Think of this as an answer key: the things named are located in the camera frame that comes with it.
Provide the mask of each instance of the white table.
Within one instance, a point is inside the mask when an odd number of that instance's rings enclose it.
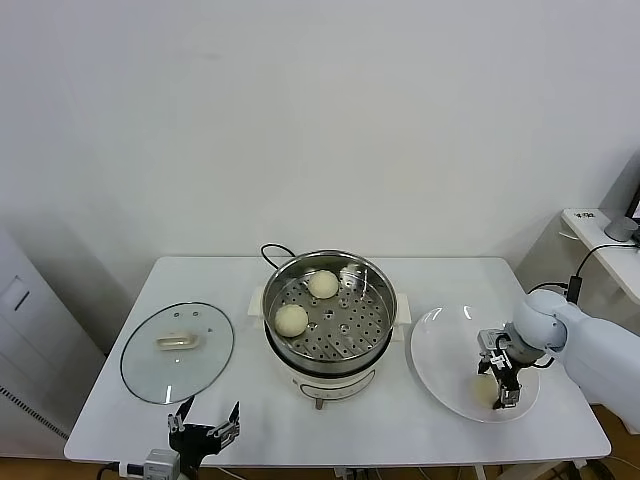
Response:
[[[409,297],[413,320],[447,303],[497,312],[508,321],[523,292],[497,258],[373,259]],[[441,405],[410,372],[405,343],[391,343],[373,383],[361,394],[313,409],[278,374],[264,338],[247,316],[256,286],[272,273],[260,258],[158,260],[107,359],[66,445],[76,461],[144,461],[168,448],[167,415],[125,388],[119,370],[134,329],[161,308],[202,301],[230,317],[236,345],[216,382],[200,393],[191,423],[218,424],[240,401],[241,434],[203,465],[405,466],[557,462],[609,454],[610,444],[578,387],[561,366],[541,373],[540,396],[523,418],[506,424],[467,420]]]
[[[589,249],[600,245],[633,245],[634,242],[616,242],[604,229],[611,220],[597,208],[568,208],[562,220]],[[631,301],[640,305],[640,252],[633,248],[602,248],[593,254]]]

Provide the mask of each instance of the glass lid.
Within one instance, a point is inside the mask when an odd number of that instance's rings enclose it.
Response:
[[[178,303],[145,320],[120,358],[122,380],[150,403],[180,402],[220,375],[233,350],[224,312],[206,303]]]

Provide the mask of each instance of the power cord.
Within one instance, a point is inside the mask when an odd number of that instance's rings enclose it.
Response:
[[[100,467],[100,470],[98,470],[98,473],[96,474],[96,480],[101,480],[102,474],[107,470],[120,474],[120,462],[111,462]],[[127,475],[142,477],[144,475],[144,467],[142,465],[128,464]]]
[[[624,463],[625,465],[631,467],[631,468],[635,468],[636,470],[638,470],[640,472],[640,467],[638,467],[637,465],[634,465],[633,463],[631,463],[628,460],[625,460],[624,458],[620,458],[620,457],[614,457],[613,455],[609,455],[608,457],[605,458],[610,458],[611,460],[615,460],[616,462],[621,462]]]
[[[226,473],[226,474],[227,474],[227,475],[229,475],[230,477],[237,478],[238,480],[247,480],[246,478],[241,477],[240,475],[237,475],[237,474],[235,474],[235,473],[233,473],[233,472],[230,472],[229,470],[226,470],[226,469],[224,469],[224,468],[222,468],[222,467],[218,467],[218,470],[220,470],[221,472]]]
[[[539,290],[542,287],[550,287],[550,286],[563,288],[565,290],[563,293],[565,293],[565,294],[566,294],[567,288],[569,288],[569,284],[566,283],[566,282],[544,282],[544,283],[540,283],[539,285],[536,285],[535,287],[533,287],[531,290],[529,290],[527,292],[527,294],[529,294],[529,293],[531,293],[531,292],[533,292],[535,290]]]
[[[582,260],[582,263],[580,264],[580,266],[578,267],[578,270],[576,271],[576,277],[580,276],[580,272],[582,271],[582,269],[584,268],[585,263],[587,263],[587,260],[589,260],[589,258],[591,257],[591,255],[593,255],[595,252],[597,252],[598,250],[600,250],[601,248],[610,248],[610,247],[618,247],[618,248],[638,248],[638,245],[620,245],[620,244],[615,244],[615,243],[607,243],[605,245],[600,245],[599,247],[595,247],[592,248],[591,250],[589,250],[589,253],[587,253],[587,255],[584,257],[584,259]]]
[[[271,265],[273,268],[275,268],[276,270],[277,270],[277,269],[279,269],[279,268],[280,268],[280,266],[279,266],[279,265],[276,265],[275,263],[273,263],[273,262],[271,261],[271,259],[267,256],[267,254],[266,254],[266,253],[264,253],[265,249],[267,249],[267,248],[271,248],[271,247],[279,248],[280,250],[283,250],[283,251],[287,252],[287,253],[288,253],[289,255],[291,255],[292,257],[295,257],[295,256],[296,256],[296,254],[295,254],[295,253],[293,253],[291,250],[289,250],[289,249],[288,249],[287,247],[285,247],[284,245],[280,245],[279,243],[265,243],[263,246],[261,246],[261,247],[260,247],[260,255],[262,255],[262,258],[264,258],[264,259],[267,261],[267,263],[268,263],[269,265]]]
[[[551,358],[549,359],[549,361],[547,363],[545,363],[544,365],[538,365],[537,363],[533,364],[534,368],[549,368],[551,365],[553,365],[553,362],[555,361],[555,358]]]
[[[112,472],[117,472],[119,465],[120,463],[118,462],[111,462],[111,463],[107,463],[106,465],[103,465],[102,467],[100,467],[100,470],[98,470],[98,473],[96,474],[96,480],[101,480],[102,474],[107,470],[110,470]]]
[[[589,250],[589,253],[587,253],[587,255],[584,257],[584,259],[580,263],[580,266],[578,267],[578,270],[576,270],[576,274],[574,276],[572,276],[571,279],[569,280],[569,287],[567,288],[567,295],[566,295],[568,302],[573,303],[575,305],[578,304],[578,299],[580,298],[580,289],[582,288],[582,277],[580,276],[580,273],[582,272],[582,269],[584,268],[585,264],[587,263],[587,260],[589,260],[589,258],[591,258],[591,255],[593,255],[595,252],[597,252],[598,250],[600,250],[602,248],[613,248],[613,247],[617,247],[617,248],[639,248],[639,246],[636,245],[636,244],[634,244],[634,245],[620,245],[620,244],[607,243],[607,244],[600,245],[600,246],[597,246],[597,247],[592,248],[591,250]]]

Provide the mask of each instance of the wooden floor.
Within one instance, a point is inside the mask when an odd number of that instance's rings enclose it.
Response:
[[[640,466],[640,435],[632,436],[627,433],[618,418],[602,407],[595,408],[596,415],[607,432],[612,445],[612,455],[628,460]],[[611,460],[604,462],[611,469],[616,480],[640,480],[640,471]],[[592,480],[596,477],[583,470],[583,479]],[[0,459],[0,480],[93,480],[98,471],[97,465],[71,463],[63,460],[27,460]],[[334,480],[332,469],[233,469],[234,473],[242,475],[247,480]],[[471,467],[425,468],[425,473],[431,480],[472,480],[475,474]],[[500,467],[485,467],[488,480],[494,480],[500,472]],[[424,477],[416,468],[384,468],[379,469],[382,480],[421,480]],[[368,480],[378,480],[376,471],[366,472]],[[550,480],[553,472],[541,477]],[[103,480],[116,480],[117,474],[105,472]],[[232,480],[217,469],[205,468],[200,471],[201,480]],[[358,480],[367,480],[364,472],[358,475]]]

